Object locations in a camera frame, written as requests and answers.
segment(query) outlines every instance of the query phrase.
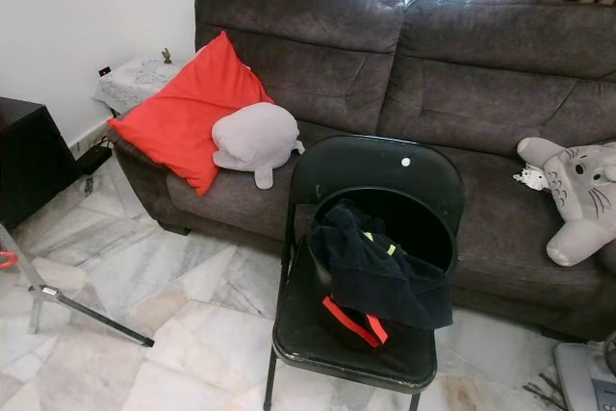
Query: red pillow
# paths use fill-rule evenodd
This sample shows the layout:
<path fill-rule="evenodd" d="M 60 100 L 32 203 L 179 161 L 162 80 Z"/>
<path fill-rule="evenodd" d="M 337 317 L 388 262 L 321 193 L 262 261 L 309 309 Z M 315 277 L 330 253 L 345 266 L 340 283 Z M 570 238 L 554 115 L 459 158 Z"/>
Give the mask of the red pillow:
<path fill-rule="evenodd" d="M 164 89 L 123 120 L 108 123 L 156 163 L 186 178 L 199 195 L 218 173 L 212 126 L 260 101 L 273 103 L 250 68 L 242 64 L 223 31 L 201 48 Z"/>

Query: black folding chair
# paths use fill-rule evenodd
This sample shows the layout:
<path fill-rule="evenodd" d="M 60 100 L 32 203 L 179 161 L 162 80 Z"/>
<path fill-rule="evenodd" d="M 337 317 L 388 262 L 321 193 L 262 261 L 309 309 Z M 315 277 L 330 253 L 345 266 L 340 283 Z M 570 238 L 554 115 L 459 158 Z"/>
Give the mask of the black folding chair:
<path fill-rule="evenodd" d="M 342 345 L 319 323 L 323 308 L 314 295 L 318 271 L 306 240 L 295 236 L 297 206 L 317 205 L 338 192 L 365 188 L 417 198 L 438 216 L 450 236 L 457 232 L 464 188 L 456 168 L 437 151 L 408 141 L 340 136 L 321 141 L 303 154 L 295 167 L 289 196 L 266 411 L 271 407 L 277 358 L 297 368 L 411 394 L 412 411 L 417 410 L 420 392 L 436 374 L 434 331 L 409 328 L 408 334 L 390 347 L 362 351 Z M 408 232 L 416 228 L 416 233 L 425 233 L 422 224 L 411 218 Z M 446 269 L 448 277 L 455 267 L 454 257 Z"/>

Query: sofa backrest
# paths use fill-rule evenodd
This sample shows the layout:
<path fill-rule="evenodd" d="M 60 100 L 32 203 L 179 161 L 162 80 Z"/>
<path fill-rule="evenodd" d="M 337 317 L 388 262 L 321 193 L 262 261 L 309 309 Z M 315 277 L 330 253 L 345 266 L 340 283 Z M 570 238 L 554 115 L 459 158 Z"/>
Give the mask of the sofa backrest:
<path fill-rule="evenodd" d="M 296 118 L 372 134 L 403 0 L 195 0 L 195 48 L 221 29 Z"/>
<path fill-rule="evenodd" d="M 616 8 L 411 0 L 377 134 L 513 156 L 616 136 Z"/>

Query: marble floor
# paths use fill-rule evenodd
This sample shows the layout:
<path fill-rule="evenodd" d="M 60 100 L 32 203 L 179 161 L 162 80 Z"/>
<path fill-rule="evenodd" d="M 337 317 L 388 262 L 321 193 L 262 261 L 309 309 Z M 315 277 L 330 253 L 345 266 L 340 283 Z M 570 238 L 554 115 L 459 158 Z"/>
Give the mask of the marble floor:
<path fill-rule="evenodd" d="M 251 243 L 163 231 L 112 158 L 13 234 L 47 283 L 150 336 L 140 347 L 46 303 L 26 333 L 25 280 L 0 271 L 2 411 L 259 410 L 279 259 Z M 564 409 L 556 341 L 510 321 L 456 309 L 437 331 L 439 372 L 424 411 Z M 405 410 L 409 397 L 280 365 L 280 410 Z"/>

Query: baseboard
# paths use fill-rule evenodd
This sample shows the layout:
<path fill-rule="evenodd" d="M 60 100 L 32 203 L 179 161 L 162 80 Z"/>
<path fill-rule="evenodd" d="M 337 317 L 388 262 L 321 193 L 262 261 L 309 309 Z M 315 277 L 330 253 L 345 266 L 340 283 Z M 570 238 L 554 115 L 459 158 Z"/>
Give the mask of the baseboard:
<path fill-rule="evenodd" d="M 73 155 L 73 158 L 78 159 L 86 153 L 90 148 L 92 148 L 95 144 L 100 142 L 100 140 L 105 135 L 105 130 L 107 128 L 107 121 L 103 120 L 100 124 L 95 125 L 92 129 L 86 132 L 81 136 L 77 141 L 75 141 L 70 147 L 70 152 Z"/>

